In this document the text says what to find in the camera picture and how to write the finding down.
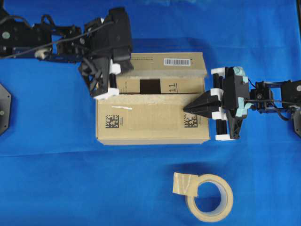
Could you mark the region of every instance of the masking tape roll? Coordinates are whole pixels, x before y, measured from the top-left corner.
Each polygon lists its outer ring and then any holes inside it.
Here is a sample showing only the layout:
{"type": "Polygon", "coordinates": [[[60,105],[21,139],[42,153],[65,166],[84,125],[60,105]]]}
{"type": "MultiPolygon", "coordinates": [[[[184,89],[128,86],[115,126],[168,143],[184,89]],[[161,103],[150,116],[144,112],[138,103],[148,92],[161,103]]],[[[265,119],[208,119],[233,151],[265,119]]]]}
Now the masking tape roll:
{"type": "Polygon", "coordinates": [[[197,176],[174,173],[173,193],[185,195],[186,203],[192,214],[204,222],[217,222],[224,219],[230,213],[233,206],[233,192],[231,187],[223,178],[212,174],[197,176]],[[194,198],[198,196],[198,187],[205,182],[215,184],[221,193],[221,203],[211,212],[200,211],[194,200],[194,198]]]}

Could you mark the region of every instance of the black cable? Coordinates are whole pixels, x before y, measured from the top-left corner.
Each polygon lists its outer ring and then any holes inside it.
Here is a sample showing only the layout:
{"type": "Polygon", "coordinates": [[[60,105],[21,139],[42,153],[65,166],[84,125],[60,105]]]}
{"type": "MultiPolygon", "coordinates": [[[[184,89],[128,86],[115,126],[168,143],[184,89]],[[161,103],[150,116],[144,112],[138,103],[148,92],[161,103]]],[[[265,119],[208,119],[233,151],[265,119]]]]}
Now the black cable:
{"type": "Polygon", "coordinates": [[[281,113],[281,111],[280,111],[280,109],[274,104],[274,103],[272,103],[272,105],[274,106],[274,108],[275,108],[275,111],[277,112],[277,114],[279,115],[279,117],[282,119],[282,120],[284,120],[284,121],[291,121],[292,120],[292,118],[286,118],[282,113],[281,113]]]}
{"type": "Polygon", "coordinates": [[[9,15],[9,16],[4,17],[2,20],[0,20],[0,25],[3,24],[4,22],[6,22],[7,20],[11,20],[11,19],[20,19],[20,20],[23,20],[23,22],[26,24],[26,26],[28,26],[30,29],[32,28],[30,26],[30,24],[28,23],[28,21],[24,17],[22,17],[22,16],[15,16],[15,15],[9,15]]]}
{"type": "Polygon", "coordinates": [[[256,88],[256,86],[254,86],[254,85],[253,85],[253,83],[251,82],[251,80],[250,80],[250,79],[249,79],[249,82],[250,82],[250,84],[251,84],[251,85],[252,85],[254,88],[256,88]]]}
{"type": "Polygon", "coordinates": [[[51,43],[48,43],[48,44],[45,44],[45,45],[41,45],[41,46],[38,46],[38,47],[35,47],[35,48],[31,48],[29,50],[26,50],[26,51],[23,51],[21,53],[16,53],[16,54],[12,54],[12,55],[9,55],[9,56],[5,56],[5,57],[0,57],[0,60],[3,60],[3,59],[9,59],[9,58],[13,58],[13,57],[17,57],[17,56],[21,56],[21,55],[24,55],[24,54],[27,54],[27,53],[30,53],[30,52],[33,52],[33,51],[36,51],[36,50],[39,50],[41,48],[45,48],[45,47],[48,47],[48,46],[52,46],[54,44],[59,44],[59,43],[62,43],[62,42],[68,42],[68,41],[73,41],[75,39],[79,39],[85,35],[88,35],[90,33],[94,33],[96,31],[98,31],[99,29],[102,29],[103,27],[107,26],[107,25],[110,25],[110,24],[113,24],[114,22],[113,21],[109,21],[109,22],[106,22],[105,24],[93,29],[93,30],[90,30],[89,32],[86,32],[86,33],[83,33],[83,34],[80,34],[80,35],[77,35],[73,38],[68,38],[68,39],[61,39],[61,40],[57,40],[57,41],[53,41],[51,43]]]}
{"type": "Polygon", "coordinates": [[[49,14],[45,14],[45,15],[42,16],[42,18],[41,18],[41,24],[42,24],[42,23],[46,23],[46,22],[44,21],[45,18],[49,21],[49,23],[50,23],[52,26],[55,26],[55,23],[54,23],[54,21],[53,21],[51,15],[49,15],[49,14]]]}
{"type": "Polygon", "coordinates": [[[288,105],[301,105],[301,103],[287,102],[287,101],[274,100],[274,99],[267,99],[267,100],[246,100],[246,102],[250,102],[250,103],[277,102],[277,103],[283,103],[283,104],[288,104],[288,105]]]}

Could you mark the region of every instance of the barcode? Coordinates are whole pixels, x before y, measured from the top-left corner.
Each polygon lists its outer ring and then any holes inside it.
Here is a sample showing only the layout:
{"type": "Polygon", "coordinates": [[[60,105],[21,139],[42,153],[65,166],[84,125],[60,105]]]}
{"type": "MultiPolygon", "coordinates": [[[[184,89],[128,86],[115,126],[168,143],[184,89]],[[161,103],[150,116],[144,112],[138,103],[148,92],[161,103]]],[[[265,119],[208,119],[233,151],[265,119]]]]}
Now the barcode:
{"type": "Polygon", "coordinates": [[[108,129],[119,128],[119,115],[109,114],[105,116],[105,127],[108,129]]]}
{"type": "Polygon", "coordinates": [[[197,128],[198,127],[198,116],[184,114],[184,127],[185,128],[197,128]]]}
{"type": "Polygon", "coordinates": [[[164,58],[164,66],[186,66],[190,67],[190,59],[174,59],[174,58],[164,58]]]}

